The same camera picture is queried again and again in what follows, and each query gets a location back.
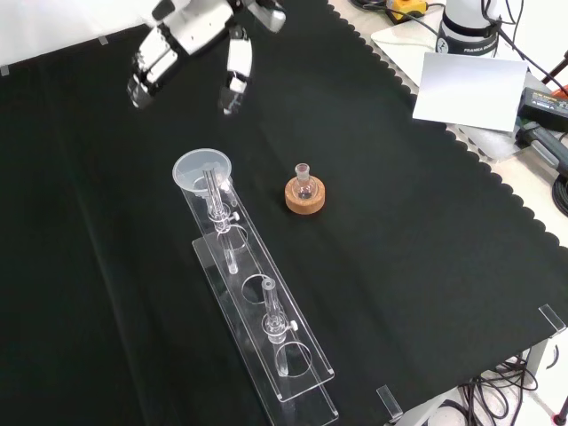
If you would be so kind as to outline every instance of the black tablecloth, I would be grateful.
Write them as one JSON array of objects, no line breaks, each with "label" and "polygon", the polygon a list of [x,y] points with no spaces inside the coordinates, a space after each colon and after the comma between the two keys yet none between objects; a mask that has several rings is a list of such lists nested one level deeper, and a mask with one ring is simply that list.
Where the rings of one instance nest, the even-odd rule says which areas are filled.
[{"label": "black tablecloth", "polygon": [[[260,424],[171,178],[225,152],[258,231],[334,367],[341,424],[388,419],[547,336],[568,318],[566,250],[323,0],[288,0],[255,44],[241,113],[217,110],[226,43],[136,111],[125,84],[146,35],[84,43],[0,79],[5,424]],[[289,213],[298,162],[327,186]]]}]

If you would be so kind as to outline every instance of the white card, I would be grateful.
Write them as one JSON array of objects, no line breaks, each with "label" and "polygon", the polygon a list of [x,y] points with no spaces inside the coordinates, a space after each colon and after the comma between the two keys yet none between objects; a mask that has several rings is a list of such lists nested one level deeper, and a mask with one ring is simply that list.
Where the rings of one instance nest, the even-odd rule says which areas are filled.
[{"label": "white card", "polygon": [[526,69],[522,60],[427,52],[413,118],[513,131]]}]

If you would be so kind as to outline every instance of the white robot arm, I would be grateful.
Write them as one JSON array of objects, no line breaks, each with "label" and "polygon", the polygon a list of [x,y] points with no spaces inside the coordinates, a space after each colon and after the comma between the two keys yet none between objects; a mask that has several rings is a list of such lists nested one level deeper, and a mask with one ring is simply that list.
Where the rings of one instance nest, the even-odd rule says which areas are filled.
[{"label": "white robot arm", "polygon": [[497,49],[502,0],[447,0],[436,51],[490,56]]},{"label": "white robot arm", "polygon": [[250,78],[252,44],[233,15],[247,8],[270,31],[280,31],[286,14],[274,0],[161,0],[152,11],[153,29],[133,59],[128,93],[144,108],[176,73],[185,59],[198,56],[230,37],[227,78],[220,106],[238,111]]}]

